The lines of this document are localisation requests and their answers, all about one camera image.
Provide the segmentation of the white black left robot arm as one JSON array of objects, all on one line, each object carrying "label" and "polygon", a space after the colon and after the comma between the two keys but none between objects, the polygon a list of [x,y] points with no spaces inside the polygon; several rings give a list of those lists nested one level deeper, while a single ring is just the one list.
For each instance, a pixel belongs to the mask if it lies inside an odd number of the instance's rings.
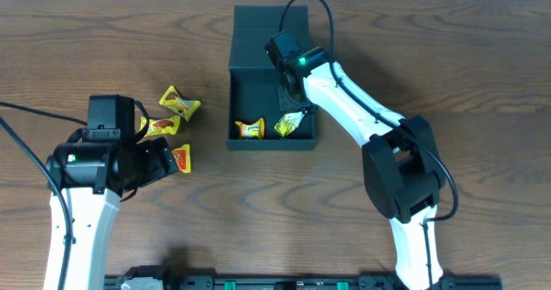
[{"label": "white black left robot arm", "polygon": [[64,143],[48,157],[46,168],[61,196],[50,200],[44,288],[100,289],[122,195],[178,171],[168,142]]}]

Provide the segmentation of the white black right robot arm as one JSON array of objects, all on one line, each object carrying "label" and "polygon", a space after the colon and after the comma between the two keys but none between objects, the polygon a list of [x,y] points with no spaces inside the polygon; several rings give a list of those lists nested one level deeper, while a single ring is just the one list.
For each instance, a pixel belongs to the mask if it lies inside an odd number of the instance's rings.
[{"label": "white black right robot arm", "polygon": [[363,91],[321,47],[268,49],[285,89],[328,112],[362,148],[365,188],[390,221],[396,274],[408,289],[428,289],[443,276],[434,226],[443,170],[427,121],[407,120]]}]

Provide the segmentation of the yellow orange snack packet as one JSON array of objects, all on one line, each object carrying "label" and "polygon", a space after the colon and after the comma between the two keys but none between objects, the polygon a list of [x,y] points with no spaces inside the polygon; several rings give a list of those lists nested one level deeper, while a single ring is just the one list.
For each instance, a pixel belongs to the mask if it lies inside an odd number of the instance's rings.
[{"label": "yellow orange snack packet", "polygon": [[171,151],[173,158],[175,159],[177,168],[182,173],[191,172],[191,157],[190,157],[190,145],[185,144],[179,148]]}]

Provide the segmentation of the yellow Julie's peanut butter packet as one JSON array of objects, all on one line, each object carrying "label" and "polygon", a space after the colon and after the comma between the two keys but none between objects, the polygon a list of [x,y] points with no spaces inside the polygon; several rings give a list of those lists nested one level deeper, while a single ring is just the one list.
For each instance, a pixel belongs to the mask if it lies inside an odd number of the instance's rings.
[{"label": "yellow Julie's peanut butter packet", "polygon": [[260,118],[254,123],[246,124],[243,121],[236,120],[238,127],[238,137],[240,139],[263,139],[265,135],[265,120]]}]

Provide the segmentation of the green yellow snack packet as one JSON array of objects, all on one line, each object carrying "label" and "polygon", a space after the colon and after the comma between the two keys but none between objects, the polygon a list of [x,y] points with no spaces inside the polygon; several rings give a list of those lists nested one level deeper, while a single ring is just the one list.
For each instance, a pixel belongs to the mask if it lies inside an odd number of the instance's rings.
[{"label": "green yellow snack packet", "polygon": [[274,131],[282,138],[286,138],[298,128],[305,114],[303,112],[293,112],[284,114],[274,125]]}]

